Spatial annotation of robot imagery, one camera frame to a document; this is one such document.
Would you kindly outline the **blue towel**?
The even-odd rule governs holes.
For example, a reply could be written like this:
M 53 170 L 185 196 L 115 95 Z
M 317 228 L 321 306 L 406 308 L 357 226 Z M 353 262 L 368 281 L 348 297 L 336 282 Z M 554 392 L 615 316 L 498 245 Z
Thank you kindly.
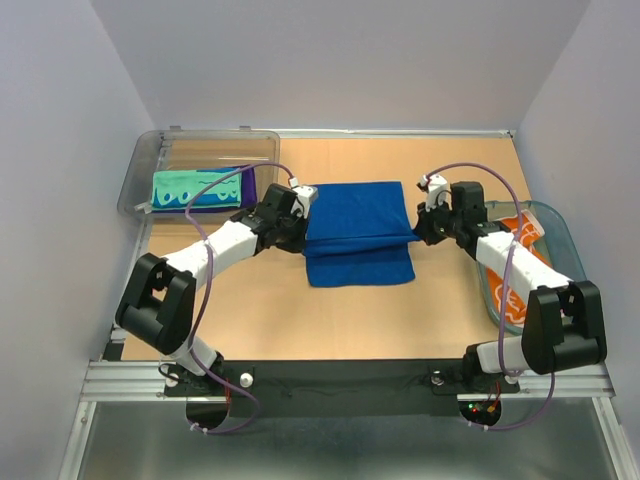
M 394 286 L 415 279 L 413 233 L 398 181 L 319 184 L 303 254 L 314 288 Z

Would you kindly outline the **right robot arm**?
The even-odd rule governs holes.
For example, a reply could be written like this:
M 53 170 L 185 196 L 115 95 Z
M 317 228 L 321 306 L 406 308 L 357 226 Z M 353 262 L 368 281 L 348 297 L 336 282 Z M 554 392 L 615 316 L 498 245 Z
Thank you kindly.
M 526 303 L 519 336 L 501 336 L 466 349 L 460 366 L 466 387 L 482 390 L 496 375 L 515 376 L 526 370 L 545 375 L 606 359 L 600 290 L 591 281 L 559 273 L 522 245 L 521 214 L 515 230 L 490 220 L 478 182 L 451 184 L 433 175 L 417 186 L 426 195 L 417 207 L 417 237 L 429 246 L 454 240 L 478 264 L 501 274 L 503 293 L 514 292 Z

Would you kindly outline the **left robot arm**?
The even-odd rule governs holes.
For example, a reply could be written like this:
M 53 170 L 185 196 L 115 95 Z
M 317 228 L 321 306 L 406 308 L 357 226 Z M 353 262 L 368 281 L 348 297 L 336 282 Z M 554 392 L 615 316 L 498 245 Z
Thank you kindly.
M 192 332 L 196 293 L 215 275 L 276 247 L 304 249 L 310 208 L 318 189 L 272 184 L 262 201 L 232 215 L 205 239 L 164 257 L 142 255 L 134 264 L 116 324 L 188 371 L 199 393 L 215 392 L 223 371 L 219 353 Z

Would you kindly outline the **yellow towel teal trim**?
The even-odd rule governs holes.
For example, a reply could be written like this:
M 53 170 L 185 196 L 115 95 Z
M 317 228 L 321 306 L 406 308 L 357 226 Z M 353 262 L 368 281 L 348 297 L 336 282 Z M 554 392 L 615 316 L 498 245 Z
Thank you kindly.
M 183 212 L 193 203 L 196 211 L 223 211 L 240 207 L 242 173 L 237 168 L 164 170 L 153 174 L 149 199 L 134 206 L 135 212 Z

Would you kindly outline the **purple towel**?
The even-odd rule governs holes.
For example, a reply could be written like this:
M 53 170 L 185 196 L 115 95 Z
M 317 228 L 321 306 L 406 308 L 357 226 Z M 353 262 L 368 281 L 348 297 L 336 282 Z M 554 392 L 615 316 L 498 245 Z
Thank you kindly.
M 243 200 L 240 207 L 254 205 L 257 202 L 257 186 L 256 186 L 255 172 L 253 170 L 247 170 L 241 173 L 243 177 L 243 186 L 242 186 Z M 216 213 L 216 212 L 231 211 L 233 209 L 223 210 L 223 211 L 211 211 L 211 212 L 202 211 L 202 212 Z

